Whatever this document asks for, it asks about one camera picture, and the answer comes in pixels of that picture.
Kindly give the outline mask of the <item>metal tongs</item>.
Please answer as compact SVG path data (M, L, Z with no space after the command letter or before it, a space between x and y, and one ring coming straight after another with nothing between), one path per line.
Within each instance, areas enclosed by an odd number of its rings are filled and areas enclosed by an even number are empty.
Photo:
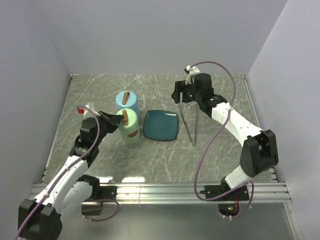
M185 127L190 145L196 145L197 109L195 102L179 103L178 109Z

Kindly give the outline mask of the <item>teal square plate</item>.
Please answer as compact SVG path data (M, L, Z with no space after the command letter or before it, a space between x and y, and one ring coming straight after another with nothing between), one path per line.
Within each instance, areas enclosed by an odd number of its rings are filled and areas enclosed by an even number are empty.
M173 141L178 135L178 114L168 110L148 110L143 122L143 135L154 141Z

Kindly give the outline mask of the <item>aluminium rail frame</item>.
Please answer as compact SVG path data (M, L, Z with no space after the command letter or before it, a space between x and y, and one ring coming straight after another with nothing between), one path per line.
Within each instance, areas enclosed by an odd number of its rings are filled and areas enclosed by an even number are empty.
M209 75L214 93L260 128L242 77ZM77 108L85 107L87 102L94 104L96 112L116 115L118 93L135 93L140 138L126 145L119 128L108 133L85 172L98 178L101 187L117 187L117 213L112 216L116 212L115 204L105 203L100 216L87 219L82 215L81 204L63 222L57 240L302 239L289 191L285 183L274 180L274 167L243 184L248 187L249 195L253 192L253 199L239 217L223 217L216 201L238 188L209 199L201 194L206 185L221 185L222 179L239 166L242 146L221 123L202 112L196 102L196 145L191 146L179 103L171 97L175 82L186 78L185 74L73 76L42 190L66 162L84 120ZM177 113L175 140L156 141L144 136L143 124L149 110Z

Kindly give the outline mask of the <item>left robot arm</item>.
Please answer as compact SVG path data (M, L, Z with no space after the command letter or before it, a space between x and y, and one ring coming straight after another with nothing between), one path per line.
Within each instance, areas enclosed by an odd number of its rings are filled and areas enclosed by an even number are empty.
M57 240L63 222L83 202L97 202L100 208L104 203L119 206L117 188L104 193L100 180L85 172L99 154L99 144L117 130L124 117L83 106L78 111L92 116L81 122L79 135L57 175L33 199L24 199L19 205L15 239Z

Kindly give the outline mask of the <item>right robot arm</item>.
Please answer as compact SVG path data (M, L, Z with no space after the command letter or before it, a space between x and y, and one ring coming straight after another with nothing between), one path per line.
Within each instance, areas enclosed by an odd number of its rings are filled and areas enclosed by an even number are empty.
M171 97L177 104L196 102L203 113L220 123L240 143L239 166L220 184L220 194L224 199L233 199L243 184L279 163L275 133L253 125L223 96L216 94L209 74L195 74L191 82L176 81Z

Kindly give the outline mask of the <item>green canister lid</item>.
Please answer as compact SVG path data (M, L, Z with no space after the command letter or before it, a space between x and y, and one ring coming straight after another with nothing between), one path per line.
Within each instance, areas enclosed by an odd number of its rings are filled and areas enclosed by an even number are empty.
M119 110L116 115L124 117L118 127L120 130L133 130L136 126L139 125L139 118L137 113L130 108L123 108Z

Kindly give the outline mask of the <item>green cylindrical canister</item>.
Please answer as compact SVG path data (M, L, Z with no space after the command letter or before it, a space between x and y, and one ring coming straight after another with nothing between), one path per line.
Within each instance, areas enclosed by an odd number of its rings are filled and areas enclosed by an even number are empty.
M140 139L140 127L138 124L121 124L118 129L120 136L126 145L135 144Z

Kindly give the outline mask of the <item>blue cylindrical canister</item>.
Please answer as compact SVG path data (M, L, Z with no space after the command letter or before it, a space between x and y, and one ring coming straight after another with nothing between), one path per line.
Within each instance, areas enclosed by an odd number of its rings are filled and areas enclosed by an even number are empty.
M131 109L137 114L138 117L140 116L140 111L139 111L139 107L138 107L138 101L128 102L126 105L119 104L119 105L117 105L117 107L118 107L119 110Z

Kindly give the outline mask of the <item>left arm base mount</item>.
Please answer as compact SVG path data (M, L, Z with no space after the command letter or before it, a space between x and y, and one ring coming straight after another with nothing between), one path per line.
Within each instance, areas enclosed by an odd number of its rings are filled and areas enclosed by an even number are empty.
M81 213L86 218L98 217L104 210L104 204L115 204L114 216L120 209L116 201L118 187L114 185L99 186L93 190L93 194L81 204Z

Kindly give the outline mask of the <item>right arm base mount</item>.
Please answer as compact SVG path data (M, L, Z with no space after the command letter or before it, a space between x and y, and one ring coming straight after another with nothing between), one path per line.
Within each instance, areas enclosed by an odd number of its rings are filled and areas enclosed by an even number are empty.
M204 190L202 190L200 193L205 195L206 199L210 199L222 195L228 190L228 185L205 185ZM251 192L251 194L249 195L248 187L244 185L215 200L218 202L218 211L222 215L222 217L233 219L239 217L249 209L253 200L253 192ZM246 207L242 212L240 207L241 201L248 201Z

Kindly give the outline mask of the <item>blue canister lid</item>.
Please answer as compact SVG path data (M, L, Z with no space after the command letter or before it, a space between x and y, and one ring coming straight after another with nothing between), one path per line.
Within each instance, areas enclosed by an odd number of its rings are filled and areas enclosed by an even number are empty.
M134 101L138 101L138 97L134 92L129 90L121 91L120 93L117 94L115 98L116 106L119 104L126 105L128 102L134 102Z

